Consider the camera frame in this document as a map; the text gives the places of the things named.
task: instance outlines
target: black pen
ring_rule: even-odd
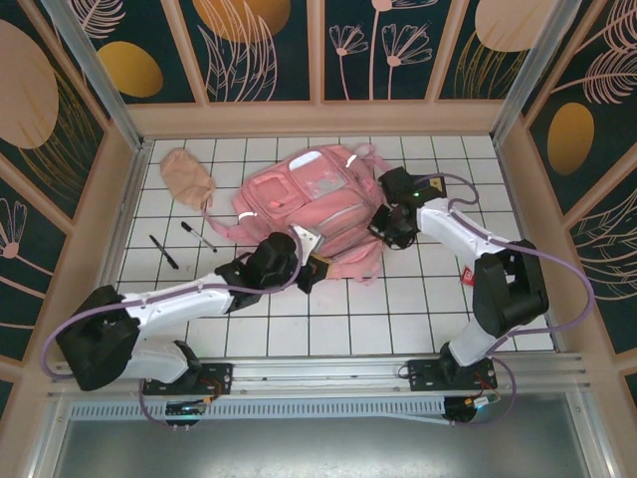
[[[175,260],[172,257],[170,257],[170,254],[168,254],[166,250],[161,246],[161,244],[159,244],[159,241],[157,241],[152,234],[148,234],[148,237],[150,238],[152,243],[155,246],[157,246],[157,249],[161,251],[161,254],[163,254],[163,256],[166,258],[166,261],[168,261],[168,264],[170,264],[170,267],[172,267],[175,271],[179,269],[179,266],[177,265]]]
[[[217,248],[215,246],[213,246],[212,244],[210,244],[209,241],[204,239],[204,237],[201,234],[199,234],[192,227],[190,227],[190,225],[188,225],[188,223],[186,221],[181,221],[181,227],[183,227],[186,230],[186,232],[189,232],[190,234],[195,236],[199,240],[199,242],[205,244],[210,249],[212,249],[212,252],[217,252]]]

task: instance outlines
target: white tile floor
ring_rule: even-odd
[[[118,282],[120,293],[160,289],[212,272],[241,254],[217,236],[196,211],[173,201],[159,162],[174,147],[186,147],[212,172],[218,189],[212,213],[235,222],[231,198],[241,182],[309,145],[375,144],[379,154],[415,174],[454,172],[477,184],[480,203],[467,215],[504,237],[520,239],[511,202],[487,136],[357,136],[159,140],[154,144]],[[450,197],[471,197],[461,184]],[[180,226],[186,221],[218,247],[200,247]],[[151,244],[154,235],[179,264],[173,271]],[[203,358],[350,356],[432,353],[469,321],[471,287],[460,283],[464,266],[441,244],[419,234],[418,245],[386,251],[384,274],[371,285],[325,281],[306,296],[296,288],[263,297],[222,318],[200,318],[165,336],[186,340]],[[529,327],[545,325],[539,318]],[[552,350],[549,335],[522,336],[503,351]]]

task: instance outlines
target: backpack strap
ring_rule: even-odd
[[[376,154],[376,148],[373,144],[362,142],[354,149],[354,154],[360,157],[373,174],[374,167],[377,167],[382,172],[387,172],[393,169],[391,164],[385,161],[382,157]]]
[[[208,214],[206,208],[201,209],[201,215],[206,220],[212,230],[219,234],[221,237],[233,242],[241,242],[242,244],[255,244],[255,239],[248,233],[247,229],[241,224],[234,226],[227,226]]]
[[[380,275],[382,269],[382,251],[385,245],[375,240],[356,249],[355,254],[333,262],[327,269],[328,279],[351,278],[357,282],[369,283]]]

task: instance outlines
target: beige pouch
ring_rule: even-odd
[[[161,177],[175,200],[201,210],[212,205],[215,183],[196,157],[185,149],[173,149],[161,161]]]

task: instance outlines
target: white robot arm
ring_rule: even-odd
[[[448,381],[482,360],[511,329],[529,324],[548,310],[544,279],[535,255],[476,224],[455,208],[427,177],[415,178],[399,167],[380,177],[387,198],[369,230],[389,246],[408,247],[416,233],[432,236],[451,249],[474,273],[473,311],[460,335],[440,350],[440,368]]]
[[[293,230],[297,243],[291,236],[275,232],[254,253],[192,282],[142,294],[119,295],[112,286],[93,291],[77,314],[99,307],[108,311],[71,319],[56,335],[80,388],[95,390],[117,378],[151,378],[179,382],[187,390],[196,382],[201,363],[185,342],[155,335],[192,319],[249,307],[263,294],[278,292],[293,282],[308,292],[320,279],[321,268],[326,272],[326,263],[311,257],[322,238],[300,226]]]
[[[548,299],[539,261],[509,250],[507,239],[450,210],[448,199],[440,192],[415,187],[413,177],[403,168],[385,173],[380,182],[389,207],[381,206],[376,212],[369,226],[372,234],[390,246],[404,248],[413,242],[417,231],[423,231],[474,271],[475,318],[440,350],[439,367],[453,382],[482,360],[508,331],[546,312]],[[283,290],[295,281],[308,293],[313,282],[308,287],[299,278],[307,278],[304,273],[311,271],[312,281],[319,280],[327,264],[317,264],[320,261],[311,256],[320,237],[298,226],[295,231],[301,241],[300,257],[290,236],[273,233],[254,254],[247,255],[247,261],[235,260],[193,282],[123,296],[112,286],[95,290],[78,312],[114,304],[113,312],[74,322],[56,336],[80,388],[94,390],[121,377],[183,383],[187,390],[201,369],[196,355],[185,342],[168,342],[154,335],[198,317],[249,307],[262,294]],[[533,247],[528,241],[511,244]],[[317,267],[325,268],[319,277]]]

